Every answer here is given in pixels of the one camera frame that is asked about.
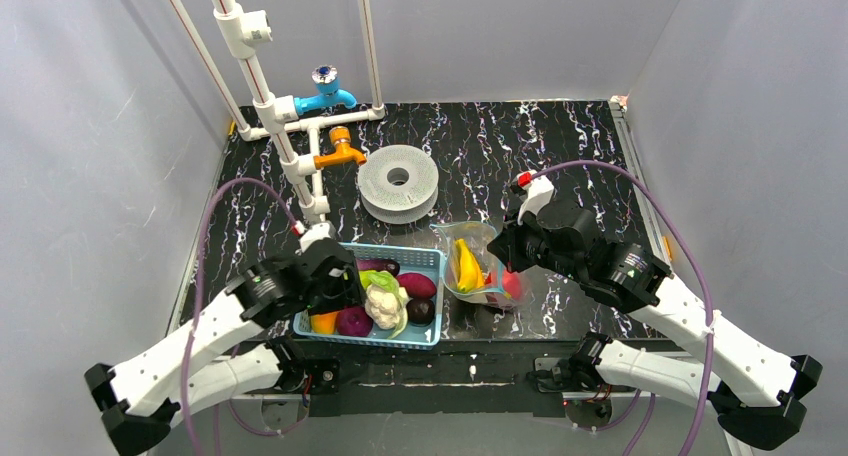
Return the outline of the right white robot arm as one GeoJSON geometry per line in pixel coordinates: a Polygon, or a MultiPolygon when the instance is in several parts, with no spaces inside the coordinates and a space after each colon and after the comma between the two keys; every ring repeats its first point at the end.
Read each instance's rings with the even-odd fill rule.
{"type": "Polygon", "coordinates": [[[576,282],[591,299],[643,322],[688,352],[690,362],[634,349],[590,332],[546,372],[555,391],[601,385],[648,391],[713,410],[739,441],[771,451],[795,436],[821,364],[774,351],[707,310],[650,250],[606,239],[592,213],[565,202],[510,214],[487,249],[508,270],[540,267],[576,282]]]}

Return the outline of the large yellow banana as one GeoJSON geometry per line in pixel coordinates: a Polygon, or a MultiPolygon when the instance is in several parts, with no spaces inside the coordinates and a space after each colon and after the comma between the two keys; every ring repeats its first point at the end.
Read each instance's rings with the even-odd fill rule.
{"type": "Polygon", "coordinates": [[[462,238],[454,243],[458,256],[457,289],[460,293],[470,293],[484,286],[484,276],[481,266],[462,238]]]}

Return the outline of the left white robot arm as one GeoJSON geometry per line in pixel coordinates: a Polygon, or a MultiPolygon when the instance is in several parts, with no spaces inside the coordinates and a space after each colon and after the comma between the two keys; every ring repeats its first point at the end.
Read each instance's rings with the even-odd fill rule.
{"type": "Polygon", "coordinates": [[[114,448],[141,455],[196,411],[255,390],[299,389],[307,375],[293,350],[269,342],[238,356],[231,350],[303,311],[334,312],[364,298],[353,252],[332,239],[247,268],[197,319],[134,358],[85,372],[114,448]]]}

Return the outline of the clear zip top bag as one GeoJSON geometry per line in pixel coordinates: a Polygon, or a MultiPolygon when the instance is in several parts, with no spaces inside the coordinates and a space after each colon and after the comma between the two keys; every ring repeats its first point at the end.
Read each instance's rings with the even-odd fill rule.
{"type": "Polygon", "coordinates": [[[457,299],[504,311],[528,301],[529,284],[487,249],[497,230],[486,222],[432,224],[446,256],[440,279],[457,299]]]}

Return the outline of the small yellow banana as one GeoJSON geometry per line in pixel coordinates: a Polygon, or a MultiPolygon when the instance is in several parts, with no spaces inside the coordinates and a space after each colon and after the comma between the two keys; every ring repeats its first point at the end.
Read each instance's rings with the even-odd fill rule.
{"type": "Polygon", "coordinates": [[[464,239],[457,239],[454,249],[457,256],[457,289],[461,293],[468,293],[475,288],[477,282],[472,253],[464,239]]]}

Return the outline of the red apple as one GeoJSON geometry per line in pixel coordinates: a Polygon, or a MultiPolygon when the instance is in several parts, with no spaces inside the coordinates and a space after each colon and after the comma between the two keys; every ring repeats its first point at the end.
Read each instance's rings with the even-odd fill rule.
{"type": "Polygon", "coordinates": [[[496,307],[508,308],[520,305],[525,299],[522,275],[520,273],[502,270],[495,283],[495,273],[486,276],[485,283],[490,289],[486,294],[487,302],[496,307]]]}

